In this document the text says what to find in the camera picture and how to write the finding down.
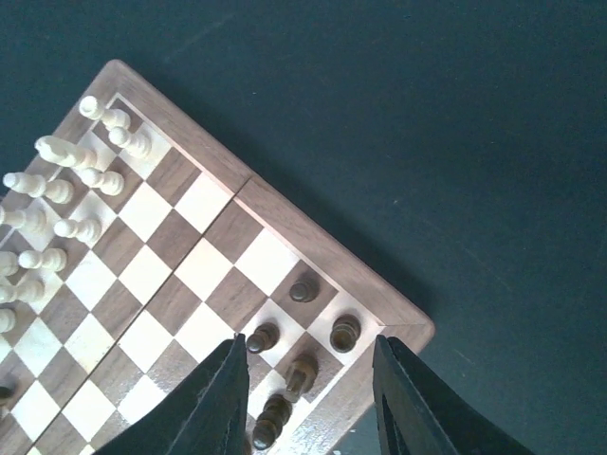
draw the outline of chessboard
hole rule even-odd
[[[378,334],[419,352],[433,335],[429,318],[126,64],[113,61],[83,93],[131,119],[151,139],[135,158],[78,103],[54,136],[93,150],[98,169],[124,177],[108,196],[71,168],[36,156],[26,172],[74,186],[67,204],[10,191],[5,210],[41,209],[47,228],[0,227],[0,249],[60,248],[66,267],[19,269],[3,285],[44,284],[35,303],[0,304],[16,314],[0,335],[0,381],[17,390],[0,421],[0,447],[12,455],[93,453],[159,403],[221,341],[249,336],[263,322],[278,343],[248,355],[248,431],[266,400],[285,388],[299,354],[319,363],[313,388],[294,405],[276,444],[264,453],[323,454],[373,405],[372,356]],[[95,242],[58,237],[61,219],[97,219]],[[289,297],[301,276],[318,297]],[[344,314],[360,321],[356,346],[333,349]]]

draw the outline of dark green table surface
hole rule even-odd
[[[2,173],[123,59],[425,310],[475,408],[607,453],[604,1],[0,5]]]

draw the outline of dark chess piece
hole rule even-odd
[[[291,416],[291,405],[281,395],[272,395],[264,405],[253,429],[253,446],[257,450],[267,450],[283,432],[283,426]]]
[[[259,354],[273,348],[280,338],[281,332],[276,324],[265,322],[255,329],[247,339],[247,351]]]
[[[310,355],[300,355],[286,372],[285,398],[297,403],[300,397],[310,391],[319,372],[318,362]]]
[[[320,288],[317,281],[310,277],[299,278],[289,289],[288,295],[293,301],[307,303],[319,296]]]
[[[360,337],[360,322],[352,315],[339,317],[331,330],[331,346],[338,353],[349,353],[354,349]]]

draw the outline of white rook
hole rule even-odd
[[[97,165],[95,152],[60,137],[42,136],[34,147],[43,160],[65,168],[86,169]]]
[[[10,251],[0,251],[0,276],[9,277],[19,270],[17,255]]]
[[[132,134],[124,128],[113,128],[108,138],[114,145],[118,145],[136,158],[145,158],[152,150],[150,139],[143,133]]]
[[[116,196],[124,189],[124,177],[114,171],[102,173],[88,168],[80,172],[80,179],[87,187],[99,188],[103,194],[108,196]]]
[[[84,97],[78,106],[80,113],[91,120],[100,120],[108,130],[112,128],[128,128],[131,118],[121,109],[108,109],[92,96]]]
[[[0,207],[0,225],[9,225],[28,232],[42,232],[46,226],[46,215],[39,209],[6,211]]]
[[[37,280],[20,282],[16,286],[0,285],[0,303],[9,301],[24,301],[36,303],[45,295],[44,285]]]
[[[30,197],[46,196],[57,204],[67,204],[74,196],[74,187],[65,180],[47,182],[41,175],[28,173],[7,173],[2,183],[15,192]]]
[[[54,230],[59,237],[76,238],[83,243],[97,242],[101,237],[101,223],[97,220],[60,220]]]
[[[53,272],[59,272],[67,264],[67,254],[59,248],[49,248],[42,253],[29,250],[19,255],[18,262],[23,268],[45,268]]]
[[[10,332],[17,322],[15,311],[10,308],[2,308],[0,310],[0,334]]]

